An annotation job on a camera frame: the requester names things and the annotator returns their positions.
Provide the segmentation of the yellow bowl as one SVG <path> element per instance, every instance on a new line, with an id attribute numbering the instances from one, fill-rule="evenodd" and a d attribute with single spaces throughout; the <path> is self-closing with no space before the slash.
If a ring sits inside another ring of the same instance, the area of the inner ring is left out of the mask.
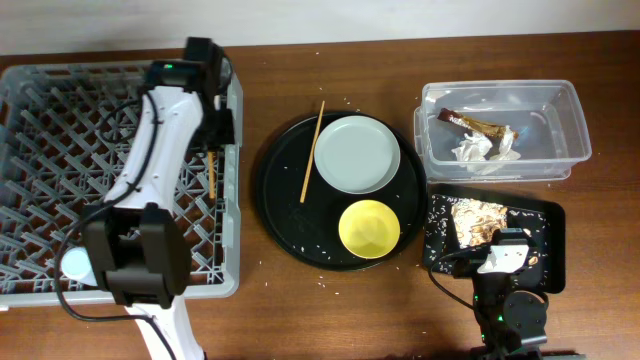
<path id="1" fill-rule="evenodd" d="M 341 214 L 338 235 L 354 256 L 378 259 L 390 254 L 399 243 L 401 228 L 389 206 L 376 200 L 360 200 Z"/>

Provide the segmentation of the grey round plate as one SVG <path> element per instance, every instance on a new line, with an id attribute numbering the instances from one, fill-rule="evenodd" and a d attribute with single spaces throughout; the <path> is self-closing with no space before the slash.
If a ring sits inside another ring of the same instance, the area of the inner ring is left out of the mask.
<path id="1" fill-rule="evenodd" d="M 319 134 L 314 164 L 330 186 L 360 195 L 380 190 L 396 175 L 399 141 L 384 123 L 364 115 L 330 122 Z"/>

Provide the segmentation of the brown coffee sachet wrapper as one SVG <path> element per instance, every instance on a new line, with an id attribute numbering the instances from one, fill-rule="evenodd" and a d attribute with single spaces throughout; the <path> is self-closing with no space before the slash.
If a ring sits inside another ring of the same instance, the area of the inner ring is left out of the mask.
<path id="1" fill-rule="evenodd" d="M 503 138 L 507 132 L 505 125 L 483 122 L 447 108 L 442 108 L 440 110 L 440 113 L 437 115 L 437 119 L 496 139 Z"/>

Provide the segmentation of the blue plastic cup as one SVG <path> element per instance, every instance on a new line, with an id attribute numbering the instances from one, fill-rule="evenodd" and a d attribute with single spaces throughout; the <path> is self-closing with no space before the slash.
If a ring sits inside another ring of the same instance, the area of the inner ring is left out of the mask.
<path id="1" fill-rule="evenodd" d="M 62 257 L 60 267 L 68 279 L 88 286 L 97 286 L 90 258 L 84 247 L 67 250 Z"/>

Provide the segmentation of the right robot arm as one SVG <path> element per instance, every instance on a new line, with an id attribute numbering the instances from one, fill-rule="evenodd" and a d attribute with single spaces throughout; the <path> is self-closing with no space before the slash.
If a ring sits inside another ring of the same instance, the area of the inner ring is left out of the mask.
<path id="1" fill-rule="evenodd" d="M 543 357 L 548 297 L 520 289 L 515 275 L 527 264 L 527 245 L 489 245 L 452 255 L 452 274 L 473 285 L 472 310 L 483 345 L 473 348 L 477 360 L 534 360 Z"/>

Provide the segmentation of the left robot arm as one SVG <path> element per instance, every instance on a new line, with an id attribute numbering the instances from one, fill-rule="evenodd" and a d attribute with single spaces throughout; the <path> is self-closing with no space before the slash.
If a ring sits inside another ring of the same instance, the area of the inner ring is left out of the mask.
<path id="1" fill-rule="evenodd" d="M 137 324 L 154 359 L 203 359 L 186 308 L 192 254 L 174 219 L 174 197 L 187 153 L 201 153 L 209 193 L 224 211 L 215 222 L 226 262 L 239 286 L 239 151 L 243 94 L 227 57 L 155 61 L 140 97 L 141 118 L 124 168 L 100 204 L 71 228 L 81 246 L 64 241 L 54 260 L 63 276 L 110 293 Z"/>

